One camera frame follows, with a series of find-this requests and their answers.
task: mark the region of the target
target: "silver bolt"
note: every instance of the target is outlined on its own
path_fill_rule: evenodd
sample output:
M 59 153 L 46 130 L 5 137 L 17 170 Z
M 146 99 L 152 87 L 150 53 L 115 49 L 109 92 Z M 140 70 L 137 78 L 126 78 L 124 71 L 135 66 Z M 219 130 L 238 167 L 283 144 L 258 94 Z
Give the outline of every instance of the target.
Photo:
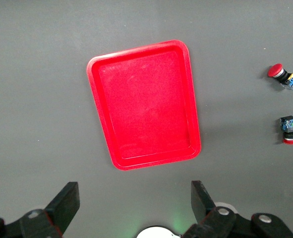
M 261 215 L 261 216 L 259 216 L 259 219 L 260 219 L 262 222 L 265 222 L 265 223 L 271 223 L 271 222 L 272 222 L 272 219 L 269 218 L 269 217 L 266 216 L 266 215 Z
M 35 217 L 37 217 L 37 216 L 38 216 L 38 212 L 36 212 L 36 211 L 32 211 L 31 214 L 28 215 L 28 218 L 29 218 L 29 219 L 33 219 L 33 218 L 35 218 Z
M 225 208 L 220 208 L 219 210 L 218 210 L 218 212 L 220 213 L 220 215 L 223 215 L 223 216 L 227 216 L 227 215 L 229 215 L 229 211 L 227 210 L 227 209 L 225 209 Z

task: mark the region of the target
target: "gray surface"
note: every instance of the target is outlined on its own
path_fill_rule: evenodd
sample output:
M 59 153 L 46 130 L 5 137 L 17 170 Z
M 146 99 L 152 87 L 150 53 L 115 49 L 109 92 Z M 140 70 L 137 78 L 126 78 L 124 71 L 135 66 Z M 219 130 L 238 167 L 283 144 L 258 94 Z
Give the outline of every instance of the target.
M 277 120 L 293 91 L 293 1 L 0 0 L 0 216 L 14 221 L 78 181 L 65 233 L 133 238 L 149 225 L 195 222 L 190 181 L 245 217 L 279 216 L 293 231 L 293 146 Z M 113 167 L 86 75 L 94 56 L 170 39 L 190 51 L 202 151 L 193 160 Z

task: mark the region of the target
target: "red button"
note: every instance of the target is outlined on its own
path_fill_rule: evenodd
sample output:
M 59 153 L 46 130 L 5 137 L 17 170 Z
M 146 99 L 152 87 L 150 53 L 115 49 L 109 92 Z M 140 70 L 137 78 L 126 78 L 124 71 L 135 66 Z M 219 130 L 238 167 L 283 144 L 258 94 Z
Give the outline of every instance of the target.
M 267 75 L 269 77 L 274 77 L 282 70 L 282 68 L 283 68 L 283 65 L 281 63 L 277 63 L 276 65 L 274 65 L 270 68 Z

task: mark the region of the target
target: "screw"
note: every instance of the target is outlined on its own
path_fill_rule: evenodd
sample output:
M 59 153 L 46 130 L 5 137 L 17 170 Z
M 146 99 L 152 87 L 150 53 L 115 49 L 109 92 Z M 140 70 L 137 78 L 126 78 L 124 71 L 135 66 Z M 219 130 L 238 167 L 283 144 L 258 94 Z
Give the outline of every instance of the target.
M 262 222 L 265 222 L 265 223 L 271 223 L 271 222 L 272 222 L 272 219 L 269 218 L 269 217 L 266 216 L 266 215 L 261 215 L 261 216 L 259 216 L 259 219 L 260 219 Z
M 33 218 L 35 218 L 35 217 L 37 217 L 37 216 L 38 216 L 38 212 L 36 212 L 36 211 L 32 211 L 31 214 L 28 215 L 28 218 L 29 218 L 29 219 L 33 219 Z
M 220 213 L 220 215 L 223 215 L 223 216 L 227 216 L 227 215 L 229 215 L 229 211 L 227 210 L 227 209 L 225 209 L 225 208 L 220 208 L 219 210 L 218 210 L 218 212 Z

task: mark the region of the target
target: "red plastic tray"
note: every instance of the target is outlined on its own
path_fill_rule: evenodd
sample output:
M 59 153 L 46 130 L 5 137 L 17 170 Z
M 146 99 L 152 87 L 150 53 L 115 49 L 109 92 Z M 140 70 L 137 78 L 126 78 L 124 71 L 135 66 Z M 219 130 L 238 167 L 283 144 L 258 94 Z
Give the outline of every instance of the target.
M 183 42 L 97 56 L 87 74 L 115 167 L 130 170 L 199 154 L 190 58 Z

